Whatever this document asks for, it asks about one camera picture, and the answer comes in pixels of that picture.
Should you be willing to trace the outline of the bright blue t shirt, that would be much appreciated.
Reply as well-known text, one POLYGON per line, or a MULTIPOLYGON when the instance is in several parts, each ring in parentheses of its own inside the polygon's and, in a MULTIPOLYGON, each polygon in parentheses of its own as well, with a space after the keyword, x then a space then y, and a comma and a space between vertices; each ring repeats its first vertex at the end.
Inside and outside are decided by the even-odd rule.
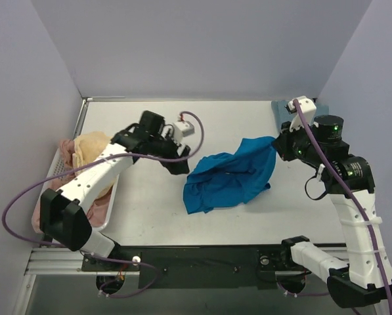
POLYGON ((276 165, 274 140, 272 136, 243 138, 233 154, 203 157, 183 187, 186 212, 191 215, 236 207, 269 190, 276 165))

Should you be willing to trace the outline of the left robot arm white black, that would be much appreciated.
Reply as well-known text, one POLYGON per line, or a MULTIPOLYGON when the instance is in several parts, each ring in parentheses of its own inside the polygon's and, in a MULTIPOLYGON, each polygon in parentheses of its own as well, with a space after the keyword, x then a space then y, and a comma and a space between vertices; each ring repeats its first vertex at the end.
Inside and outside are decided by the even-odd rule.
POLYGON ((41 231, 71 251, 98 255, 97 262, 103 269, 114 270, 121 261, 118 244, 91 226, 88 210, 102 190, 141 155, 161 158, 161 164, 172 175, 187 174, 185 157, 190 147, 182 140, 192 134, 194 126, 183 118, 166 130, 163 116, 143 112, 138 123, 114 135, 96 158, 98 165, 82 170, 58 190, 48 188, 42 193, 41 231))

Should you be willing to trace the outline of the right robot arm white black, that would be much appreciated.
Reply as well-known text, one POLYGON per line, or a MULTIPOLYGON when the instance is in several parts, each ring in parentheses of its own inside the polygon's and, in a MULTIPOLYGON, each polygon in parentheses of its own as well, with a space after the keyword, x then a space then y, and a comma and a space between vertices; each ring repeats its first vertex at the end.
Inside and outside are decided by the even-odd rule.
POLYGON ((298 117, 282 124, 272 143, 284 161, 298 159, 312 167, 336 208, 343 230, 348 261, 344 262, 314 245, 305 236, 282 241, 278 260, 285 268, 300 265, 326 283, 341 308, 388 303, 392 314, 392 266, 376 214, 375 184, 368 162, 350 154, 342 139, 343 119, 322 115, 303 127, 298 117))

